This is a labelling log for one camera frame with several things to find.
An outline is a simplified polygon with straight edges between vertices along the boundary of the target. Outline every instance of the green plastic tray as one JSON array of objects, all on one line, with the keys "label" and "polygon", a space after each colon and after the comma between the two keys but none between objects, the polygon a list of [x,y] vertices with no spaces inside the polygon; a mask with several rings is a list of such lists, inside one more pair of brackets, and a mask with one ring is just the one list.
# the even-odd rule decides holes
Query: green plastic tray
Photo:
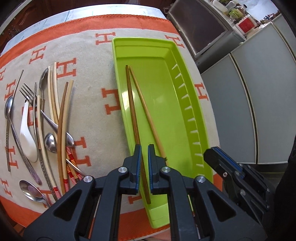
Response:
[{"label": "green plastic tray", "polygon": [[[118,37],[112,40],[114,67],[119,101],[130,154],[135,139],[128,102],[126,65],[133,68],[139,87],[152,116],[159,138],[164,146],[170,167],[182,175],[204,175],[213,181],[212,169],[204,162],[203,153],[209,148],[202,110],[194,86],[174,42],[159,39]],[[144,164],[149,180],[148,145],[154,144],[141,100],[131,76],[131,85],[142,145]],[[169,223],[166,195],[151,195],[147,204],[150,224],[159,228]]]}]

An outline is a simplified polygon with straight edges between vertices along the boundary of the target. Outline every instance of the table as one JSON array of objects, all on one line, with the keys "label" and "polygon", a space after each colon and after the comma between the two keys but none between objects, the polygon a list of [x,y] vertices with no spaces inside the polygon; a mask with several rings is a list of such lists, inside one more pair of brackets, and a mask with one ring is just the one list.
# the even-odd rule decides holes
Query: table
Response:
[{"label": "table", "polygon": [[[213,110],[200,73],[183,40],[160,10],[138,5],[100,5],[71,10],[41,22],[13,38],[0,57],[0,94],[4,97],[0,109],[4,109],[12,94],[14,79],[18,78],[21,69],[24,74],[20,85],[26,83],[32,88],[43,70],[57,62],[60,100],[65,82],[74,80],[68,131],[75,140],[73,155],[86,174],[104,176],[129,156],[115,80],[111,46],[114,37],[150,37],[177,44],[200,99],[209,144],[219,145]],[[18,92],[14,105],[12,121],[18,130],[24,105],[24,98]],[[48,103],[45,112],[49,113]],[[3,115],[0,115],[0,121],[5,123]],[[32,124],[32,111],[28,124]],[[48,125],[44,125],[45,134],[51,131]],[[11,133],[10,173],[6,168],[4,128],[0,129],[0,140],[0,165],[4,167],[0,169],[0,201],[13,220],[27,226],[46,208],[26,198],[19,189],[20,180],[35,182],[16,151]],[[59,180],[56,155],[48,153],[48,156],[54,178]],[[54,202],[40,164],[36,162],[32,166],[43,182],[40,190]],[[169,227],[150,227],[140,195],[123,196],[119,226],[122,241],[149,237]]]}]

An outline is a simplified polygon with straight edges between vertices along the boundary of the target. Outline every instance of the silver bolt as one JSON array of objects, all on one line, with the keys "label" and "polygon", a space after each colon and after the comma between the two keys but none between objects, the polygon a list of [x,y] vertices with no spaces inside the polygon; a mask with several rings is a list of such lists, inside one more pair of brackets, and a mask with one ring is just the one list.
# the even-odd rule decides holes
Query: silver bolt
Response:
[{"label": "silver bolt", "polygon": [[90,183],[92,181],[92,176],[85,176],[83,178],[83,181],[86,182],[86,183]]},{"label": "silver bolt", "polygon": [[246,192],[244,191],[244,189],[241,189],[239,193],[240,193],[242,196],[245,196],[245,195],[246,195]]},{"label": "silver bolt", "polygon": [[120,173],[126,173],[128,171],[128,169],[126,167],[120,167],[120,168],[118,168],[118,171]]},{"label": "silver bolt", "polygon": [[161,171],[164,173],[168,173],[168,172],[170,172],[170,168],[169,167],[162,167]]},{"label": "silver bolt", "polygon": [[196,180],[197,180],[199,183],[204,183],[204,182],[205,182],[205,177],[204,177],[204,176],[197,176],[197,177],[196,177]]}]

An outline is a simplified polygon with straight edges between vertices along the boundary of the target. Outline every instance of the brown wooden chopstick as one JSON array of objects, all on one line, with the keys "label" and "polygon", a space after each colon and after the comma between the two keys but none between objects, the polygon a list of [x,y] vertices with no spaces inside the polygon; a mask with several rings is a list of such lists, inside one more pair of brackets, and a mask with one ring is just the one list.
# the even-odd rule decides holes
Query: brown wooden chopstick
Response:
[{"label": "brown wooden chopstick", "polygon": [[[138,129],[138,123],[137,123],[135,103],[133,101],[133,92],[132,92],[132,88],[131,88],[131,79],[130,79],[130,75],[129,75],[128,65],[126,65],[126,80],[127,80],[127,86],[128,86],[128,101],[129,101],[129,105],[130,105],[131,119],[132,119],[132,123],[133,123],[133,133],[135,136],[136,144],[140,145],[141,141],[140,141],[140,135],[139,135],[139,129]],[[141,156],[141,177],[142,177],[142,181],[143,181],[144,196],[145,196],[146,202],[148,204],[151,204],[143,155]]]},{"label": "brown wooden chopstick", "polygon": [[[65,88],[64,88],[62,104],[61,104],[61,111],[60,111],[60,114],[59,114],[59,127],[57,129],[57,160],[58,160],[58,163],[61,163],[61,164],[62,164],[62,125],[63,125],[63,114],[64,114],[64,106],[65,106],[67,88],[68,88],[68,82],[66,82],[66,85],[65,85]],[[59,173],[59,180],[60,180],[60,183],[61,183],[62,194],[64,195],[66,193],[64,179],[67,178],[67,177],[64,177],[63,174],[64,174],[64,170],[62,172],[62,176]]]},{"label": "brown wooden chopstick", "polygon": [[136,79],[136,77],[135,77],[135,74],[134,74],[134,72],[133,72],[131,66],[129,67],[129,69],[130,69],[130,71],[131,71],[131,75],[132,75],[132,77],[133,77],[133,81],[134,81],[135,86],[136,86],[136,88],[137,88],[137,91],[138,91],[138,94],[139,94],[139,97],[140,97],[140,100],[141,100],[142,106],[143,106],[143,108],[144,108],[144,111],[145,111],[145,114],[146,114],[147,120],[148,120],[149,125],[150,125],[150,128],[151,128],[151,130],[152,130],[152,133],[153,133],[154,139],[155,139],[155,141],[156,141],[157,147],[158,147],[158,149],[159,149],[160,155],[161,155],[162,158],[164,158],[164,159],[167,160],[167,157],[166,157],[166,154],[165,154],[165,150],[164,150],[163,145],[162,145],[162,143],[161,143],[161,141],[160,141],[160,139],[159,139],[159,136],[158,136],[158,134],[157,134],[157,131],[156,131],[155,125],[154,125],[153,120],[152,120],[152,117],[151,117],[151,115],[150,115],[150,113],[149,113],[149,110],[148,110],[148,107],[147,107],[146,102],[145,102],[145,100],[144,100],[144,97],[143,97],[143,95],[142,95],[142,92],[141,92],[141,90],[140,90],[140,87],[139,87],[138,81],[137,81],[137,79]]}]

